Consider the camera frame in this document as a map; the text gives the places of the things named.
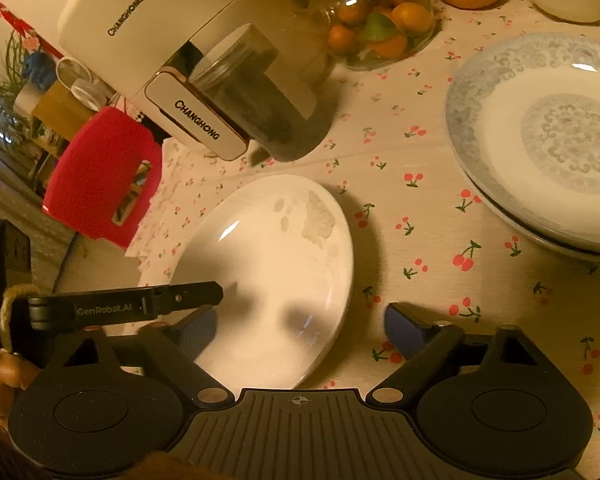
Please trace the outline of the white floral plate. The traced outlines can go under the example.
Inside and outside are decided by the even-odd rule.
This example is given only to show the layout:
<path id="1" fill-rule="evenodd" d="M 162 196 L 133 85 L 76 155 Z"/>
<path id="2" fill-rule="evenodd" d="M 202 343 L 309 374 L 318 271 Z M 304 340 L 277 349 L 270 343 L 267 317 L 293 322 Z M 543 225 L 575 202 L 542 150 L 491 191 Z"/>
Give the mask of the white floral plate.
<path id="1" fill-rule="evenodd" d="M 327 188 L 299 176 L 253 181 L 200 223 L 181 210 L 148 229 L 143 284 L 216 281 L 224 298 L 185 344 L 232 390 L 291 389 L 332 350 L 348 310 L 353 244 Z"/>

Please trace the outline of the blue patterned plate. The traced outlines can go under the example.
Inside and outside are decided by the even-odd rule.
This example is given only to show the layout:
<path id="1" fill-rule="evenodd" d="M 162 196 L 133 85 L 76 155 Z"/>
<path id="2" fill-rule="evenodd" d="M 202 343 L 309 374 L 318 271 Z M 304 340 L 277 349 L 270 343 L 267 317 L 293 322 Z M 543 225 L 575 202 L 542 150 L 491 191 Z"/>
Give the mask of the blue patterned plate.
<path id="1" fill-rule="evenodd" d="M 600 261 L 600 195 L 580 193 L 537 171 L 538 186 L 503 188 L 460 165 L 478 196 L 501 220 L 547 249 L 582 260 Z"/>
<path id="2" fill-rule="evenodd" d="M 528 188 L 537 171 L 600 195 L 600 41 L 543 32 L 488 47 L 454 74 L 444 118 L 481 182 Z"/>

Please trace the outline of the green potted plant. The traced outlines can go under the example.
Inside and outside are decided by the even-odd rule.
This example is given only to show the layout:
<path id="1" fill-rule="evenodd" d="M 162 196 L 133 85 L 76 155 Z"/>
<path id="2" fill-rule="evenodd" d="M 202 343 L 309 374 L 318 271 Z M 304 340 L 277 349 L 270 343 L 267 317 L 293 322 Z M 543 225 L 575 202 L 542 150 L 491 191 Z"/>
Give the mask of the green potted plant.
<path id="1" fill-rule="evenodd" d="M 56 80 L 56 60 L 41 47 L 29 51 L 18 32 L 12 32 L 2 58 L 0 81 L 0 143 L 13 146 L 28 130 L 27 118 L 16 111 L 16 97 L 27 84 L 45 92 Z"/>

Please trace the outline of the cherry print tablecloth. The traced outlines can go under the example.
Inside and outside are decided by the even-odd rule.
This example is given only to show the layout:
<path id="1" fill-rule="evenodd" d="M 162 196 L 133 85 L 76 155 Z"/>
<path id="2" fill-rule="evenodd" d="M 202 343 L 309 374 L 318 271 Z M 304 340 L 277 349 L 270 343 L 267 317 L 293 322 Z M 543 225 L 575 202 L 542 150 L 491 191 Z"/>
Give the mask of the cherry print tablecloth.
<path id="1" fill-rule="evenodd" d="M 335 125 L 308 157 L 282 164 L 222 162 L 170 142 L 166 172 L 128 254 L 140 278 L 160 284 L 212 209 L 269 174 L 300 174 L 329 188 L 349 223 L 355 278 L 346 325 L 311 388 L 367 391 L 402 363 L 382 331 L 382 310 L 409 301 L 471 333 L 515 324 L 592 408 L 594 434 L 580 469 L 600 474 L 600 263 L 551 252 L 483 203 L 457 166 L 443 105 L 471 55 L 527 32 L 559 30 L 532 6 L 437 10 L 442 29 L 412 58 L 376 72 L 337 70 Z"/>

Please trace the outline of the cream Changhong air fryer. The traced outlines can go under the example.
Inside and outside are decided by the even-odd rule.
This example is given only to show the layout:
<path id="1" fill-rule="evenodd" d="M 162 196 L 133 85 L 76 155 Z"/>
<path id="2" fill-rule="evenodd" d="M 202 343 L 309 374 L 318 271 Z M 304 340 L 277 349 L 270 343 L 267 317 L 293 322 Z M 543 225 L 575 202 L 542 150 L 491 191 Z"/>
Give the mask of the cream Changhong air fryer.
<path id="1" fill-rule="evenodd" d="M 188 77 L 216 44 L 245 24 L 256 26 L 315 90 L 328 133 L 329 56 L 317 22 L 292 0 L 68 0 L 58 35 L 65 49 L 170 136 L 234 160 L 259 143 Z"/>

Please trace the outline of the glass jar of kumquats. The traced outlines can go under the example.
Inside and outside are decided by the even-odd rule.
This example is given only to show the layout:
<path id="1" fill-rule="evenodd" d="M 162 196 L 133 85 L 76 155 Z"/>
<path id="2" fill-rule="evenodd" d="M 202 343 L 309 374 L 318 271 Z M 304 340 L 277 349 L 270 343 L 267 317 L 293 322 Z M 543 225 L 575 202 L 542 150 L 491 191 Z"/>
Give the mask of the glass jar of kumquats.
<path id="1" fill-rule="evenodd" d="M 297 1 L 326 20 L 326 50 L 351 70 L 374 70 L 408 58 L 437 28 L 430 0 Z"/>

